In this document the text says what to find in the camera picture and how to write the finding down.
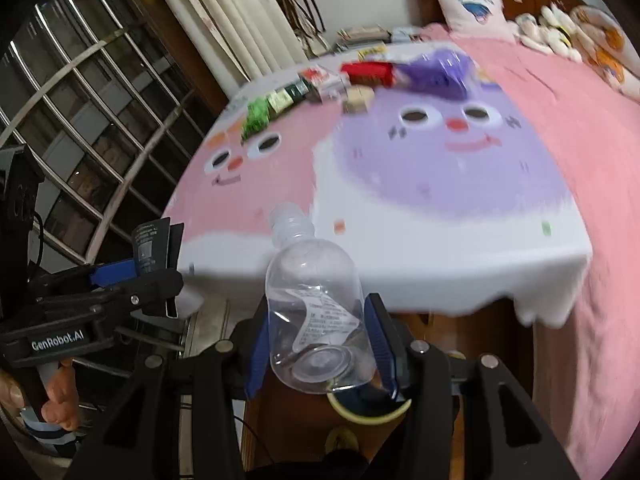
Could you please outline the person left hand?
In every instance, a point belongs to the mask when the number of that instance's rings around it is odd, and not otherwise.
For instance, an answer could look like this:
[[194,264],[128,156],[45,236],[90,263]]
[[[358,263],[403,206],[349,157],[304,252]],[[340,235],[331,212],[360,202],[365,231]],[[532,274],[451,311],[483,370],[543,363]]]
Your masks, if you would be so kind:
[[[48,400],[41,416],[49,424],[75,431],[79,425],[79,399],[73,361],[65,359],[46,385]],[[1,371],[1,404],[10,415],[17,415],[26,406],[24,393],[18,382],[5,370]]]

